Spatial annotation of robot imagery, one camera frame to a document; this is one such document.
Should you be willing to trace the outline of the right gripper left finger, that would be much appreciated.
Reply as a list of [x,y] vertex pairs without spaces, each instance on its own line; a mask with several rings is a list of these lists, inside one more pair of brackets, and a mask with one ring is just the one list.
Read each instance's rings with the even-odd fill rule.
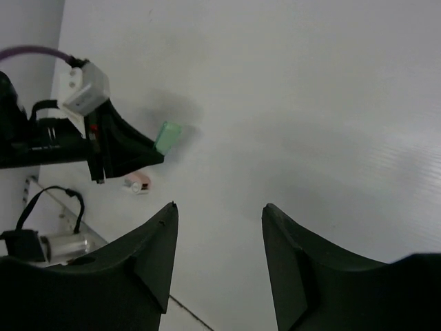
[[2,330],[158,330],[167,311],[178,207],[67,265],[1,258]]

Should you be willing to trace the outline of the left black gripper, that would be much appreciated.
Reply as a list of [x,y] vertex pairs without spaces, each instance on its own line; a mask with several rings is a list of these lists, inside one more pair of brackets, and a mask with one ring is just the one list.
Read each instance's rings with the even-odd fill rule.
[[103,170],[107,178],[117,178],[164,162],[153,140],[133,128],[107,100],[98,108],[102,168],[92,142],[69,119],[36,118],[38,111],[57,107],[54,99],[39,101],[27,117],[10,78],[1,73],[2,169],[86,161],[92,180],[103,183]]

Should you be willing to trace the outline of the green highlighter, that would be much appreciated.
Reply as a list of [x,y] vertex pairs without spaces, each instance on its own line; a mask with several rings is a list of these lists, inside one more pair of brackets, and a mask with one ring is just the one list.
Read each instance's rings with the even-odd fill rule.
[[162,155],[166,155],[178,141],[182,126],[177,123],[165,121],[154,141],[154,149]]

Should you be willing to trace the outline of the pink mini stapler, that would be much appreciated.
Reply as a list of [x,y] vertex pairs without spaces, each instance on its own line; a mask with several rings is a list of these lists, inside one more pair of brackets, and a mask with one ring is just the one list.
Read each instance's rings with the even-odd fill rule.
[[124,176],[123,187],[133,194],[147,194],[150,191],[150,186],[150,178],[140,171]]

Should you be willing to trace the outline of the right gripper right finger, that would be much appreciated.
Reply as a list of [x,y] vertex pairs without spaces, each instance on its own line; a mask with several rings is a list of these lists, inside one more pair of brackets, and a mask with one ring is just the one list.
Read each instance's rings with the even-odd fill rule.
[[263,239],[279,330],[439,330],[440,255],[362,257],[302,227],[274,204]]

